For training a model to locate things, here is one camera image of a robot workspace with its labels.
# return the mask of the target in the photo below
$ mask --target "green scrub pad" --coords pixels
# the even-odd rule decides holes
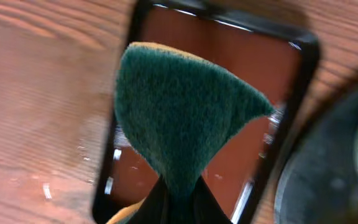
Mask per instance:
[[[225,68],[164,45],[133,43],[122,56],[115,110],[131,145],[162,175],[175,208],[186,206],[220,148],[273,108]]]

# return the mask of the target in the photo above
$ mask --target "wooden table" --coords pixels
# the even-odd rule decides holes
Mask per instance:
[[[226,3],[320,37],[323,60],[300,123],[358,82],[358,0]],[[93,184],[131,6],[129,0],[0,0],[0,223],[92,223]],[[273,190],[256,223],[273,223]]]

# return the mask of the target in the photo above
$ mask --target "black object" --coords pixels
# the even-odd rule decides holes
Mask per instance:
[[[357,132],[358,90],[301,138],[278,183],[277,224],[358,224]]]
[[[290,154],[290,148],[282,146],[289,139],[293,139],[293,136],[288,135],[288,133],[318,64],[318,40],[307,30],[298,27],[277,24],[245,12],[223,9],[197,0],[140,0],[136,3],[133,11],[126,46],[139,39],[142,23],[146,18],[147,13],[155,7],[156,4],[170,9],[190,12],[203,19],[218,20],[231,26],[251,30],[258,34],[269,35],[286,40],[300,51],[300,65],[297,70],[297,76],[291,84],[293,94],[288,98],[287,106],[282,121],[275,133],[274,140],[269,146],[269,150],[267,151],[264,160],[261,161],[257,172],[254,175],[254,182],[250,188],[249,197],[238,222],[241,224],[251,223],[265,186],[272,176],[273,168],[279,172]],[[99,224],[106,223],[122,208],[115,204],[108,195],[104,194],[104,188],[113,164],[113,139],[114,130],[117,126],[114,108],[111,110],[111,117],[111,124],[106,138],[106,149],[92,207],[93,218]]]
[[[223,213],[202,177],[197,180],[191,200],[196,224],[231,223]],[[128,221],[128,224],[168,224],[169,207],[167,186],[163,181],[163,177],[160,176],[152,191],[149,193],[149,196],[147,196],[136,214]]]

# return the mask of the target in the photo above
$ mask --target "dark round object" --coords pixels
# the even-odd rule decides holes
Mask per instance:
[[[339,100],[299,141],[277,187],[277,224],[358,224],[358,90]]]

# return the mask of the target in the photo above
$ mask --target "green sponge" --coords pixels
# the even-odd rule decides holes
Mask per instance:
[[[181,206],[220,148],[273,108],[218,65],[164,45],[133,43],[122,56],[115,110],[131,145]]]

